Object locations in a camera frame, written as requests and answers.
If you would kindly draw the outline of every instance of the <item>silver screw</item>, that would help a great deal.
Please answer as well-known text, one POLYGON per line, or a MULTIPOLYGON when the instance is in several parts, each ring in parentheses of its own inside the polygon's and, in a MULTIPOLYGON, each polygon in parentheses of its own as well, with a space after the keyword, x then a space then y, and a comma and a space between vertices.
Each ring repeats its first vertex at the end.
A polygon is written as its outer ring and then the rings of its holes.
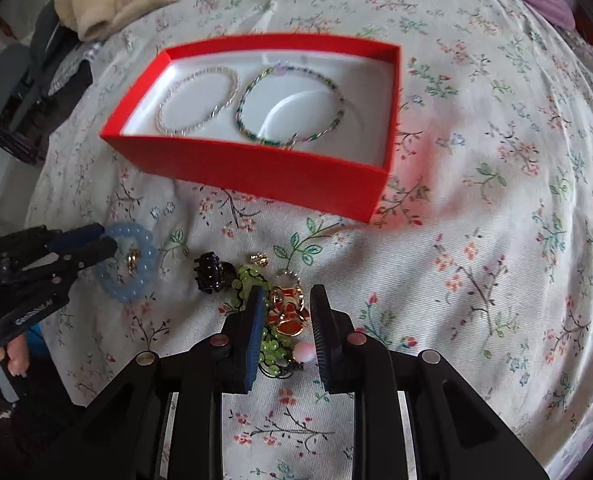
POLYGON ((147 366, 154 363, 154 354, 152 352, 141 352, 136 356, 136 364, 140 366, 147 366))
POLYGON ((429 365, 435 365, 441 361, 441 355, 436 350, 426 350, 421 354, 421 358, 429 365))
POLYGON ((210 344, 212 346, 225 346, 229 343, 230 338, 226 334, 214 334, 210 338, 210 344))
POLYGON ((365 345, 366 341, 368 341, 368 338, 365 336, 365 334, 362 334, 361 332, 352 332, 351 334, 348 334, 348 343, 350 343, 351 345, 365 345))

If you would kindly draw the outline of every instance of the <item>floral tablecloth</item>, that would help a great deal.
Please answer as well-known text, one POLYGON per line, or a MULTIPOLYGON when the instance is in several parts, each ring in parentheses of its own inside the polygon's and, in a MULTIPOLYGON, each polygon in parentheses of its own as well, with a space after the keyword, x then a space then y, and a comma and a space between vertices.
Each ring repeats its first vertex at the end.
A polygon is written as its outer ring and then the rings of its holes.
MULTIPOLYGON (((541 16, 520 0, 182 0, 94 64, 50 139, 28 225, 138 222, 160 251, 139 301, 110 300, 86 272, 44 323, 75 402, 139 351, 174 354, 220 330, 228 295, 196 290, 195 257, 266 251, 269 277, 325 284, 389 348, 441 352, 551 478, 571 471, 593 442, 593 71, 541 16), (99 139, 159 49, 290 30, 403 46, 394 171, 369 224, 144 174, 99 139)), ((260 375, 224 400, 226 478, 349 478, 352 419, 315 362, 260 375)))

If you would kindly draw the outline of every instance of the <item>beaded bracelet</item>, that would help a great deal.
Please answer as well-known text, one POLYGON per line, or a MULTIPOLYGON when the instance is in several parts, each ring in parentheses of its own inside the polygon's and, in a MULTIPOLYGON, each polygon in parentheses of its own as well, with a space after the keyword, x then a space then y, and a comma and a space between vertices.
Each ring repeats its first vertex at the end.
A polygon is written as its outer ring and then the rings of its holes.
POLYGON ((339 91, 338 85, 332 79, 330 79, 328 76, 325 76, 321 73, 315 72, 315 70, 312 70, 310 68, 302 68, 300 66, 292 66, 292 65, 285 64, 285 63, 278 63, 274 66, 267 67, 263 72, 261 72, 259 75, 257 75, 256 78, 254 78, 253 81, 251 81, 251 83, 245 88, 245 92, 241 96, 239 105, 236 108, 236 125, 238 126, 239 131, 243 135, 245 135, 246 137, 249 137, 250 139, 254 140, 255 142, 259 142, 266 146, 274 146, 276 148, 292 149, 292 147, 294 147, 294 145, 297 142, 303 142, 303 143, 312 142, 313 140, 320 139, 325 134, 331 132, 334 128, 336 128, 339 125, 344 114, 345 114, 345 99, 344 99, 343 95, 341 94, 341 92, 339 91), (291 139, 288 140, 288 142, 280 142, 278 140, 261 139, 256 134, 251 132, 248 128, 246 128, 245 125, 243 124, 243 105, 245 104, 245 100, 246 100, 247 96, 250 94, 250 92, 252 92, 252 89, 254 89, 254 87, 257 86, 257 84, 259 83, 259 81, 261 79, 265 78, 266 76, 269 76, 270 74, 285 75, 288 72, 300 72, 302 74, 305 74, 310 77, 314 77, 314 78, 318 79, 319 81, 323 82, 324 85, 326 85, 327 88, 332 90, 334 92, 334 94, 337 96, 337 99, 339 100, 339 110, 337 111, 336 117, 334 118, 334 120, 329 124, 329 126, 327 126, 326 129, 324 129, 322 132, 319 132, 317 134, 313 134, 308 137, 305 137, 304 139, 297 139, 299 134, 294 134, 291 137, 291 139))
POLYGON ((159 105, 159 110, 156 114, 156 129, 159 130, 162 134, 167 134, 170 136, 184 137, 187 134, 191 134, 192 132, 205 126, 205 124, 208 123, 208 121, 214 119, 221 110, 227 108, 230 104, 232 104, 232 101, 234 101, 234 98, 237 92, 239 91, 239 85, 239 75, 227 66, 209 66, 207 68, 204 68, 203 70, 199 70, 198 72, 193 73, 189 77, 179 81, 178 83, 175 83, 172 86, 172 88, 170 88, 170 90, 168 91, 167 95, 165 96, 165 99, 161 101, 161 104, 159 105), (179 90, 181 90, 184 86, 186 86, 189 82, 194 81, 197 77, 201 77, 207 74, 225 74, 231 79, 232 85, 230 86, 230 93, 228 94, 225 101, 212 108, 212 111, 207 115, 207 117, 196 124, 190 124, 189 126, 184 126, 182 128, 179 128, 178 130, 167 127, 163 123, 163 111, 165 110, 165 107, 168 104, 168 102, 170 102, 170 99, 172 99, 173 95, 176 94, 179 90))
POLYGON ((158 256, 157 249, 152 245, 152 233, 139 224, 119 223, 108 227, 105 234, 118 241, 118 238, 134 238, 136 246, 129 251, 125 257, 130 280, 119 276, 116 261, 113 272, 108 268, 107 261, 96 264, 96 274, 103 291, 110 298, 119 300, 121 303, 128 303, 141 295, 147 285, 158 256))

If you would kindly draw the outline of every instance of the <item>pink ball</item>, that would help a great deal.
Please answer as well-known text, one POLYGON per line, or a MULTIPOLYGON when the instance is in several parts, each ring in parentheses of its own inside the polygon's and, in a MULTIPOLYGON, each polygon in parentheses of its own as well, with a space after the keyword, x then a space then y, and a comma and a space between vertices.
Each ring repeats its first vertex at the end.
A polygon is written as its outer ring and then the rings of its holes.
POLYGON ((292 350, 292 357, 297 363, 307 363, 317 357, 317 347, 307 341, 299 341, 292 350))

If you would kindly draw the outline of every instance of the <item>red box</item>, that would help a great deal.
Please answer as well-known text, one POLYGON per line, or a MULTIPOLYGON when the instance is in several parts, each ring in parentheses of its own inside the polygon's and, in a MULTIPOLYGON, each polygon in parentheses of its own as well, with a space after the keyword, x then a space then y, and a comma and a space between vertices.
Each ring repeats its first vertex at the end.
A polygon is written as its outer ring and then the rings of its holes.
POLYGON ((392 164, 399 76, 398 45, 359 38, 256 34, 183 44, 163 50, 154 58, 110 116, 101 138, 146 173, 234 189, 368 222, 381 198, 392 164), (123 136, 123 127, 132 112, 174 60, 242 50, 332 52, 392 64, 392 105, 382 167, 260 144, 158 134, 123 136))

